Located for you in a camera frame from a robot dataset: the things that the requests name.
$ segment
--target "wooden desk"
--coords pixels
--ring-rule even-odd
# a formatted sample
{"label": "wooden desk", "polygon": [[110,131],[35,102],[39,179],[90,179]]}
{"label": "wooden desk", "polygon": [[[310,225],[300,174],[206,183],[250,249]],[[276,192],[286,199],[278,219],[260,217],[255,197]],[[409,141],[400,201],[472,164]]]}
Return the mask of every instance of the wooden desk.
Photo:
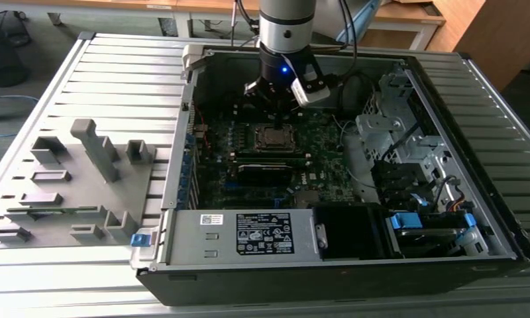
{"label": "wooden desk", "polygon": [[[232,4],[234,0],[0,0],[0,10],[174,18],[179,36],[188,38],[192,20],[231,20]],[[259,0],[244,0],[244,5],[258,17]],[[444,17],[428,15],[417,4],[389,3],[377,11],[361,45],[424,50],[444,23]]]}
{"label": "wooden desk", "polygon": [[497,90],[530,62],[530,0],[435,0],[448,19],[429,50],[465,52]]}

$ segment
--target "aluminum work surface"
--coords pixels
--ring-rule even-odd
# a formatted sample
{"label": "aluminum work surface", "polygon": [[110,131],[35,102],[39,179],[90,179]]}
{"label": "aluminum work surface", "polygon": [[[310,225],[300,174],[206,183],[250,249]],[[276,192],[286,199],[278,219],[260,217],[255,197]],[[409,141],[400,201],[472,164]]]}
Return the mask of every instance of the aluminum work surface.
{"label": "aluminum work surface", "polygon": [[[144,226],[162,213],[164,178],[180,104],[182,53],[190,42],[212,40],[98,34],[79,40],[20,135],[0,163],[2,179],[32,158],[28,147],[40,129],[64,119],[94,118],[115,144],[143,139],[158,146]],[[416,55],[477,151],[505,200],[530,236],[530,139],[472,65],[455,54],[399,50],[371,53]],[[0,226],[7,220],[0,218]],[[135,278],[128,246],[0,250],[0,310],[18,317],[290,315],[453,306],[452,317],[472,316],[472,306],[520,303],[496,317],[530,317],[530,269],[507,278],[481,280],[444,295],[260,304],[258,306],[166,307]],[[449,316],[449,309],[435,314]],[[375,313],[368,317],[381,317]]]}

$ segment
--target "warning label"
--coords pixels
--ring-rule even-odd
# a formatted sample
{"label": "warning label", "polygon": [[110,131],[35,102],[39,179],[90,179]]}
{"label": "warning label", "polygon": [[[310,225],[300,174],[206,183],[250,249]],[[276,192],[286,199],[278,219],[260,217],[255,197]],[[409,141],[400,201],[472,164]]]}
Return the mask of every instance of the warning label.
{"label": "warning label", "polygon": [[239,214],[236,225],[240,255],[295,254],[290,213]]}

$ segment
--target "black cable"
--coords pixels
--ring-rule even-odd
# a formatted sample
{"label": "black cable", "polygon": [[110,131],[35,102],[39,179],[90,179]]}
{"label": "black cable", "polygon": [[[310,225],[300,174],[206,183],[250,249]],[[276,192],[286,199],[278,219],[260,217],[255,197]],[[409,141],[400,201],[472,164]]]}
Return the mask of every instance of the black cable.
{"label": "black cable", "polygon": [[361,84],[364,84],[364,80],[369,82],[369,85],[372,86],[372,94],[375,94],[377,88],[375,85],[375,80],[365,74],[361,70],[355,70],[353,73],[343,79],[343,85],[340,86],[340,90],[337,91],[337,111],[343,112],[344,111],[344,90],[348,85],[349,80],[357,77],[361,80]]}
{"label": "black cable", "polygon": [[235,35],[235,32],[236,32],[236,24],[238,24],[238,23],[235,23],[235,24],[232,25],[232,36],[231,36],[231,39],[232,39],[232,46],[234,46],[234,35]]}
{"label": "black cable", "polygon": [[448,183],[448,181],[451,181],[452,179],[457,179],[457,178],[459,177],[456,177],[453,174],[449,174],[448,176],[445,176],[443,182],[440,182],[439,192],[436,193],[435,202],[432,202],[432,210],[436,210],[439,208],[440,196],[443,195],[443,190],[444,190],[445,184]]}
{"label": "black cable", "polygon": [[248,11],[246,10],[244,2],[243,0],[236,0],[236,2],[238,2],[238,8],[240,8],[242,16],[246,19],[246,22],[251,25],[254,19],[250,17]]}
{"label": "black cable", "polygon": [[250,17],[248,11],[246,10],[244,7],[243,0],[236,0],[236,3],[238,3],[238,8],[240,9],[242,17],[244,18],[246,22],[250,24],[251,31],[255,33],[255,35],[259,35],[259,31],[256,30],[256,28],[254,28],[254,25],[258,24],[258,21]]}
{"label": "black cable", "polygon": [[420,124],[416,123],[411,129],[405,132],[405,134],[403,135],[403,137],[397,140],[397,142],[389,147],[388,151],[385,151],[385,153],[381,156],[381,160],[385,160],[385,158],[388,157],[388,155],[395,151],[395,149],[397,149],[400,146],[403,146],[407,142],[407,140],[411,138],[411,136],[413,135],[413,133],[416,132],[416,130],[420,128]]}
{"label": "black cable", "polygon": [[352,36],[353,36],[353,62],[352,62],[351,69],[344,74],[344,78],[347,78],[353,73],[353,68],[356,67],[356,62],[357,62],[357,34],[356,34],[356,26],[353,25],[353,17],[352,17],[351,8],[348,6],[348,1],[347,0],[341,0],[341,1],[344,2],[345,12],[348,13],[348,18],[349,18],[351,26],[352,26]]}
{"label": "black cable", "polygon": [[[207,25],[207,22],[206,22],[206,20],[199,20],[199,22],[200,23],[203,23],[204,25]],[[222,23],[223,23],[224,21],[220,21],[219,23],[210,23],[211,25],[222,25]]]}
{"label": "black cable", "polygon": [[348,30],[348,16],[345,14],[345,7],[344,7],[344,0],[339,0],[340,3],[340,10],[343,11],[343,18],[344,18],[344,29],[345,29],[345,43],[343,45],[341,50],[347,49],[349,43],[351,43],[351,33]]}

